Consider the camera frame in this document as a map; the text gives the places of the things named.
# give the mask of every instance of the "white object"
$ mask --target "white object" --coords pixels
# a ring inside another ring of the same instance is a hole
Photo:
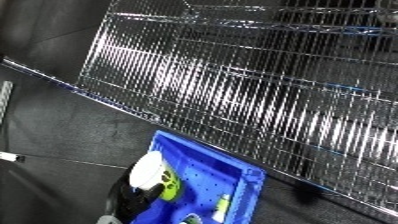
[[[0,152],[0,159],[6,160],[10,162],[17,162],[19,155],[8,153],[8,152]]]
[[[383,23],[398,23],[398,1],[376,0],[377,18]]]
[[[138,160],[130,173],[130,185],[142,190],[149,190],[162,183],[162,174],[168,166],[162,153],[152,151]]]

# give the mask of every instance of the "white cup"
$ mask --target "white cup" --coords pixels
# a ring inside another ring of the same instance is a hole
[[[180,178],[163,158],[159,151],[151,151],[138,160],[130,173],[130,185],[142,190],[149,190],[157,184],[163,184],[160,198],[174,201],[182,191]]]

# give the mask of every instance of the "perforated bin bottom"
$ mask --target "perforated bin bottom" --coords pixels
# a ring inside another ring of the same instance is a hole
[[[212,215],[219,199],[231,195],[224,223],[249,223],[265,172],[209,147],[158,131],[149,151],[161,151],[182,179],[184,190],[175,202],[156,200],[135,224],[178,224],[190,213],[205,224],[218,223]]]

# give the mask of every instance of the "yellow-green object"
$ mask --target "yellow-green object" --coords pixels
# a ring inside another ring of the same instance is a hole
[[[202,224],[202,220],[196,214],[189,214],[180,224]]]
[[[160,198],[163,200],[174,201],[182,194],[181,180],[168,164],[165,165],[165,170],[163,171],[162,183],[165,188]]]
[[[213,220],[219,223],[223,223],[225,221],[225,216],[227,215],[230,204],[231,195],[223,194],[220,200],[217,202],[216,210],[212,217]]]

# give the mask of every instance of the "yellow-green bottle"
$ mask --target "yellow-green bottle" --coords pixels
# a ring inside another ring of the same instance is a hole
[[[220,200],[217,202],[216,210],[213,213],[212,219],[216,222],[224,223],[230,204],[231,195],[223,194]]]

